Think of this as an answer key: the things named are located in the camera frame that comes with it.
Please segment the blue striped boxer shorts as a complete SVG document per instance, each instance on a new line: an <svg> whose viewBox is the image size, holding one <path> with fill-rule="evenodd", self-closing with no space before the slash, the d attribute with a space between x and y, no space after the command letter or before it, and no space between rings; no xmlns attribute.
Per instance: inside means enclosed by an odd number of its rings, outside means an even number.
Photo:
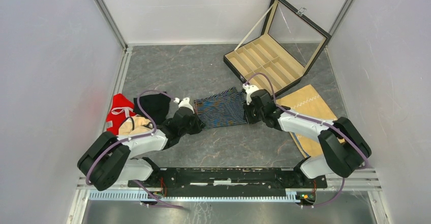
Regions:
<svg viewBox="0 0 431 224"><path fill-rule="evenodd" d="M231 87L207 98L196 99L193 105L204 129L208 130L246 124L244 102L243 92Z"/></svg>

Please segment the black underwear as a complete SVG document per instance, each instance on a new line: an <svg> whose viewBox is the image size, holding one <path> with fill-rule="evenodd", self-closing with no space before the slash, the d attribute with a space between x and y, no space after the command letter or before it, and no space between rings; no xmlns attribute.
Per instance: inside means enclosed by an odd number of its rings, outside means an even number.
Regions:
<svg viewBox="0 0 431 224"><path fill-rule="evenodd" d="M144 95L139 98L134 98L134 110L137 115L146 117L140 110L142 109L154 120L155 124L160 125L165 120L169 113L171 99L161 93Z"/></svg>

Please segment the black compartment box glass lid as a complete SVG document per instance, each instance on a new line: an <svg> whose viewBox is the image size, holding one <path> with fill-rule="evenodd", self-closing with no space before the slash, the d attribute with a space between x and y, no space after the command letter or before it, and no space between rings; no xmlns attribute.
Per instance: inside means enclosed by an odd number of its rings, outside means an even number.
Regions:
<svg viewBox="0 0 431 224"><path fill-rule="evenodd" d="M270 0L268 9L239 44L223 56L242 82L280 96L310 71L331 34L287 0Z"/></svg>

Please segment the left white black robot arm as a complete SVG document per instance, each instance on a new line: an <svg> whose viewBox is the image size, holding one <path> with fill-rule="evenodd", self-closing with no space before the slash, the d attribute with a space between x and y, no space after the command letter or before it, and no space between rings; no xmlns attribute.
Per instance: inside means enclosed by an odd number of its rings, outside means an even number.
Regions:
<svg viewBox="0 0 431 224"><path fill-rule="evenodd" d="M200 133L204 122L194 110L181 107L155 131L131 136L103 132L77 162L86 183L104 191L117 181L140 180L147 187L159 183L156 165L139 156L162 151L179 143L182 136Z"/></svg>

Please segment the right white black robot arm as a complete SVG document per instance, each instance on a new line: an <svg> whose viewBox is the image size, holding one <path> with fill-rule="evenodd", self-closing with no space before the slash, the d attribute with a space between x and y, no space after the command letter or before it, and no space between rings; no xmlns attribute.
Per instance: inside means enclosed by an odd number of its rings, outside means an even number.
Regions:
<svg viewBox="0 0 431 224"><path fill-rule="evenodd" d="M243 89L244 117L249 124L262 121L269 128L299 134L320 145L320 155L308 156L297 164L293 174L297 186L307 187L314 178L331 173L347 178L369 164L372 151L349 119L314 118L276 104L266 89L255 85L244 85Z"/></svg>

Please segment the beige underwear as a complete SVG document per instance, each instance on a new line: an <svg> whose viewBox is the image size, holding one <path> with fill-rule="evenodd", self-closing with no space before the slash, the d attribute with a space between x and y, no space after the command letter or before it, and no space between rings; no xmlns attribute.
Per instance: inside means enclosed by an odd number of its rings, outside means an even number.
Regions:
<svg viewBox="0 0 431 224"><path fill-rule="evenodd" d="M139 135L153 130L153 123L146 117L133 116L128 117L119 127L118 135Z"/></svg>

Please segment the red underwear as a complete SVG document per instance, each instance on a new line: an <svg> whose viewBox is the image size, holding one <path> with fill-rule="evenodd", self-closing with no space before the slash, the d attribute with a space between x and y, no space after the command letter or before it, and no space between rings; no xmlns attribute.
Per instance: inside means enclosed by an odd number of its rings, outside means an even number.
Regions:
<svg viewBox="0 0 431 224"><path fill-rule="evenodd" d="M131 116L136 114L133 112L134 104L129 101L122 93L118 93L112 98L112 106L108 111L105 121L106 131L118 135L118 131L122 123Z"/></svg>

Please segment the tan cloth mat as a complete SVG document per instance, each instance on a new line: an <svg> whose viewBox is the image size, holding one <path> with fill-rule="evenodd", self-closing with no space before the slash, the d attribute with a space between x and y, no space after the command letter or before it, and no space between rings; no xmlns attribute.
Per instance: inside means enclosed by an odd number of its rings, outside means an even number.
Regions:
<svg viewBox="0 0 431 224"><path fill-rule="evenodd" d="M277 99L276 102L281 106L288 106L296 112L308 116L331 121L338 119L312 85L307 85L289 95ZM305 158L322 154L322 149L318 142L304 137L301 134L290 133L290 135Z"/></svg>

